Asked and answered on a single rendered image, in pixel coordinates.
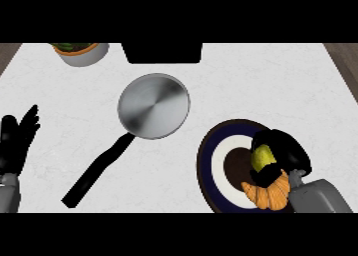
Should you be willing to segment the navy and white plate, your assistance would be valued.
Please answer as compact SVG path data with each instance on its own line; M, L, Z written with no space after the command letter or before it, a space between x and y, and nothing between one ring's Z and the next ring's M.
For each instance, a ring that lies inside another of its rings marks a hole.
M248 200L240 182L249 177L249 148L254 134L267 130L246 119L218 123L202 138L196 153L196 178L201 193L215 213L271 213Z

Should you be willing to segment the orange croissant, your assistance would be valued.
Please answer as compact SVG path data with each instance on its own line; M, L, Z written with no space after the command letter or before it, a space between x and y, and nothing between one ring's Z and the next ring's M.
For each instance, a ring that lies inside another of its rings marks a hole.
M240 183L242 191L248 200L254 203L258 209L277 211L282 210L288 203L288 193L291 191L288 175L280 172L267 188L261 188L246 182Z

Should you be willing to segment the yellow-green pear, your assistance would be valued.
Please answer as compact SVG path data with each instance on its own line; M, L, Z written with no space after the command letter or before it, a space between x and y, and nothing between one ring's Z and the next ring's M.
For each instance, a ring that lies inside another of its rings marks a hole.
M260 172L265 165L276 162L273 153L265 144L261 144L251 153L251 166Z

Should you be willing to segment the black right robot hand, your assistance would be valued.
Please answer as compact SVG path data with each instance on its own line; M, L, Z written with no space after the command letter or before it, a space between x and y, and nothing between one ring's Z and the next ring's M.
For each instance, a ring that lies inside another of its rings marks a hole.
M310 174L311 165L308 155L288 133L277 129L258 131L251 141L251 153L261 144L268 146L276 162L265 165L260 172L254 169L249 171L252 181L258 187L267 188L280 176L280 172L289 174L296 169L304 171L304 176Z

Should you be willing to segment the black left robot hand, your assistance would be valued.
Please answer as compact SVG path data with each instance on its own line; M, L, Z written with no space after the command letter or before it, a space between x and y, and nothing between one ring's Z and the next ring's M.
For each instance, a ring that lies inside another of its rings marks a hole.
M0 176L6 173L20 174L28 148L34 140L38 124L38 107L31 106L20 121L13 115L0 120Z

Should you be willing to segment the white pot with green plant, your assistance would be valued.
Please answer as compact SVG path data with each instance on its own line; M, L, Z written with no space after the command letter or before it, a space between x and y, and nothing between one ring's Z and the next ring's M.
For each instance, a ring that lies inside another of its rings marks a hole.
M105 57L107 49L107 43L93 43L87 48L75 52L63 52L57 48L53 48L62 61L71 67L87 67L94 64Z

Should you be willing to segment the black appliance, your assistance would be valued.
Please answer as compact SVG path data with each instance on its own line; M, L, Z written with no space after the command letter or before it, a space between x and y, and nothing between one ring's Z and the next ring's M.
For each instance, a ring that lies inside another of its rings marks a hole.
M201 43L122 43L131 64L193 64L201 60Z

